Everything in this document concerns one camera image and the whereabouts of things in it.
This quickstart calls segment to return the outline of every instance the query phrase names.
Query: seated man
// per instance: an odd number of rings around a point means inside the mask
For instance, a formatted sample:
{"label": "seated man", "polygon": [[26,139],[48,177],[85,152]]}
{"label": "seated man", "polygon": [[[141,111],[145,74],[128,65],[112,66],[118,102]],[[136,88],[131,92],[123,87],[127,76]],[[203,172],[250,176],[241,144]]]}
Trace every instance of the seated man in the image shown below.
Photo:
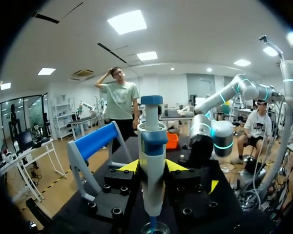
{"label": "seated man", "polygon": [[244,125],[244,134],[238,139],[239,158],[231,161],[233,164],[243,164],[244,147],[251,145],[256,148],[255,158],[258,157],[259,151],[263,144],[265,128],[266,135],[272,135],[272,121],[266,113],[267,103],[262,100],[257,101],[258,109],[250,113]]}

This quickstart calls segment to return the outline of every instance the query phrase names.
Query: ceiling light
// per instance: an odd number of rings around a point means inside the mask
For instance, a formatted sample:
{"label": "ceiling light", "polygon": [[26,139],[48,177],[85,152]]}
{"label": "ceiling light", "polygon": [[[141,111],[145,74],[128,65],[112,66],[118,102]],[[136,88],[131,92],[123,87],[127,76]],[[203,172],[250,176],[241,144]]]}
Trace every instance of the ceiling light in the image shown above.
{"label": "ceiling light", "polygon": [[137,56],[141,61],[157,59],[157,54],[155,51],[140,53],[140,54],[137,54]]}
{"label": "ceiling light", "polygon": [[11,88],[11,83],[5,83],[0,85],[1,90],[9,89]]}
{"label": "ceiling light", "polygon": [[56,69],[55,68],[42,68],[38,72],[38,76],[49,76],[51,75]]}
{"label": "ceiling light", "polygon": [[278,53],[276,52],[276,50],[275,49],[272,49],[270,46],[267,46],[265,49],[263,49],[263,51],[267,55],[272,56],[272,57],[278,55]]}
{"label": "ceiling light", "polygon": [[238,66],[241,66],[241,67],[245,67],[245,66],[250,65],[251,62],[246,61],[246,60],[244,60],[244,59],[240,59],[240,60],[234,62],[234,64],[235,64],[235,65],[238,65]]}
{"label": "ceiling light", "polygon": [[147,25],[140,10],[131,11],[107,20],[119,35],[146,29]]}
{"label": "ceiling light", "polygon": [[291,46],[293,46],[293,32],[288,33],[287,40]]}

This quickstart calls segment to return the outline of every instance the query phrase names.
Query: black shorts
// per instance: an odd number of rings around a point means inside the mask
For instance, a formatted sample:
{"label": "black shorts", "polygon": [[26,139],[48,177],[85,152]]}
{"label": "black shorts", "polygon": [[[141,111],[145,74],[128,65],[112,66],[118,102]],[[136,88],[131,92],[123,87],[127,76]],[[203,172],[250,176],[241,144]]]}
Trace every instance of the black shorts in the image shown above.
{"label": "black shorts", "polygon": [[248,145],[251,145],[253,147],[256,147],[256,143],[259,140],[263,140],[264,138],[262,136],[258,136],[258,137],[250,137],[250,139],[248,140],[247,143],[244,144],[244,147],[247,147]]}

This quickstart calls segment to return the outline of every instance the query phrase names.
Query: man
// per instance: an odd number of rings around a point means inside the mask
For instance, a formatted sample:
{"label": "man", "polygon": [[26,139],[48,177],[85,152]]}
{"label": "man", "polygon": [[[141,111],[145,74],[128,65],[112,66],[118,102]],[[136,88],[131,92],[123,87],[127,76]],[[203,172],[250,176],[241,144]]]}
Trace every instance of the man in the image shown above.
{"label": "man", "polygon": [[[106,77],[112,75],[116,83],[103,84]],[[137,86],[125,81],[125,74],[120,67],[114,67],[102,76],[95,84],[96,87],[107,94],[106,117],[115,121],[122,133],[123,139],[136,136],[133,129],[139,124],[138,101],[140,97]],[[132,120],[131,104],[133,103],[134,120]],[[112,152],[119,148],[118,140],[113,141]]]}
{"label": "man", "polygon": [[258,109],[250,113],[244,125],[244,134],[238,139],[239,158],[231,161],[233,164],[243,164],[244,147],[251,145],[256,148],[255,158],[258,158],[259,151],[263,144],[265,128],[266,135],[272,135],[272,121],[266,113],[267,103],[262,100],[257,101]]}

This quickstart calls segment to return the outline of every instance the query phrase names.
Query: white t-shirt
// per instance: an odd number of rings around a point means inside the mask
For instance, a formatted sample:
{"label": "white t-shirt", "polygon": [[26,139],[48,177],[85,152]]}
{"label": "white t-shirt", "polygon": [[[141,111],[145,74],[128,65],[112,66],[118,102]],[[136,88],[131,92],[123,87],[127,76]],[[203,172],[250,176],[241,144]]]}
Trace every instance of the white t-shirt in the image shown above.
{"label": "white t-shirt", "polygon": [[246,123],[244,125],[245,129],[248,129],[252,137],[264,137],[265,127],[267,123],[266,135],[272,135],[272,121],[268,114],[260,116],[257,111],[250,113]]}
{"label": "white t-shirt", "polygon": [[140,97],[135,83],[102,84],[102,93],[107,94],[107,118],[132,119],[132,100]]}

